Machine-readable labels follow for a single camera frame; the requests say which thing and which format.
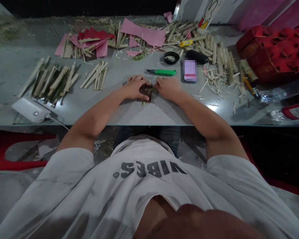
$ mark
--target red stool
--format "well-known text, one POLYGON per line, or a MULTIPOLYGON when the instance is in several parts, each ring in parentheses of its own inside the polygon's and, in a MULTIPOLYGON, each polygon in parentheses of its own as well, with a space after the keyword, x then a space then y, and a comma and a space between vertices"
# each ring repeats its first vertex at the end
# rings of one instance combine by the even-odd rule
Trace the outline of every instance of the red stool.
POLYGON ((54 138, 56 138, 56 135, 53 134, 13 133, 0 130, 0 170, 20 171, 44 167, 47 161, 10 162, 5 159, 4 155, 7 149, 15 143, 54 138))
POLYGON ((248 144, 246 142, 246 140, 241 137, 239 138, 240 142, 243 145, 244 150, 246 151, 246 154, 250 160, 250 162, 258 169, 259 173, 261 174, 261 176, 263 177, 263 179, 271 186, 286 190, 288 192, 294 193, 299 195, 299 187, 291 185, 289 183, 285 183, 283 181, 280 180, 276 180, 276 179, 272 179, 272 178, 268 178, 266 177, 266 175, 263 174, 263 172, 260 170, 260 168, 256 165, 255 161, 253 160, 252 154, 249 150, 248 144))

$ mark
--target white t-shirt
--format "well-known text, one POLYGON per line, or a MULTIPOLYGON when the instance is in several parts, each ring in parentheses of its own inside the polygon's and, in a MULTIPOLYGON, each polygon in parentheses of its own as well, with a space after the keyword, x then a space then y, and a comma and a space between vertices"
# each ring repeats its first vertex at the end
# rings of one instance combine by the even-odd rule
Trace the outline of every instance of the white t-shirt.
POLYGON ((55 153, 1 223, 0 239, 132 238, 156 195, 175 210, 191 203, 229 212, 266 238, 299 239, 299 220, 252 163, 218 155, 205 172, 144 135, 97 166, 86 149, 55 153))

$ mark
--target green utility knife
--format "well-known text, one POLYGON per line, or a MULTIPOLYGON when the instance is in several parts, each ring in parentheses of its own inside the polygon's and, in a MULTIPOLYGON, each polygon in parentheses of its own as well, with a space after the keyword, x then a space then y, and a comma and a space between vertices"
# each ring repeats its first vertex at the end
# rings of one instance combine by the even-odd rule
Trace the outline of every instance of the green utility knife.
POLYGON ((171 70, 148 70, 147 72, 152 73, 152 74, 156 74, 156 75, 163 75, 163 76, 173 76, 176 74, 176 70, 171 71, 171 70))

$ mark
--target white charger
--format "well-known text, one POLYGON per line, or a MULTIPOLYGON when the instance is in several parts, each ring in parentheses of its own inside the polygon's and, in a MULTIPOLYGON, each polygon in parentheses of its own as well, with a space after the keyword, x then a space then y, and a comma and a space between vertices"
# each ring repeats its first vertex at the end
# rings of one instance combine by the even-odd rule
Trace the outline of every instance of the white charger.
POLYGON ((41 123, 45 118, 50 118, 51 114, 47 108, 26 96, 18 99, 11 107, 33 123, 41 123))

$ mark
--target hand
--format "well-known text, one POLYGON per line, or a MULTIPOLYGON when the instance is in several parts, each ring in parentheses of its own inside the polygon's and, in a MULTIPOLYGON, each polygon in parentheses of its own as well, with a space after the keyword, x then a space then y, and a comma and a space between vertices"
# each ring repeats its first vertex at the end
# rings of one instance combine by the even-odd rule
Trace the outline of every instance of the hand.
POLYGON ((170 101, 175 101, 175 99, 179 97, 179 94, 183 92, 179 80, 176 77, 157 77, 156 84, 153 85, 153 87, 158 90, 163 98, 170 101))
POLYGON ((149 97, 140 93, 140 87, 146 84, 149 86, 148 81, 142 75, 133 75, 127 79, 127 84, 121 88, 125 99, 141 99, 148 101, 149 97))

